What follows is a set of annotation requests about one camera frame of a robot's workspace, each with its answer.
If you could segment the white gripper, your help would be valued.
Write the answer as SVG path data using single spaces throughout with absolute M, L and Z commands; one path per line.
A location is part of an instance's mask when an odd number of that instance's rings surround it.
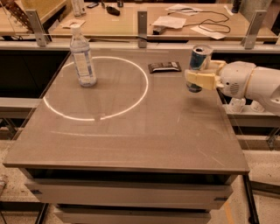
M 218 88 L 226 96 L 241 99 L 255 68 L 255 64 L 243 61 L 227 64 L 224 60 L 211 60 L 209 69 L 213 73 L 185 70 L 185 79 L 192 91 Z

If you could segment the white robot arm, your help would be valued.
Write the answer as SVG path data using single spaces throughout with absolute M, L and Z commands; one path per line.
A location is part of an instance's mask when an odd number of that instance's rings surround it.
M 247 98 L 280 116 L 280 71 L 254 63 L 211 60 L 204 70 L 185 70 L 187 82 L 207 90 L 219 89 L 224 95 Z

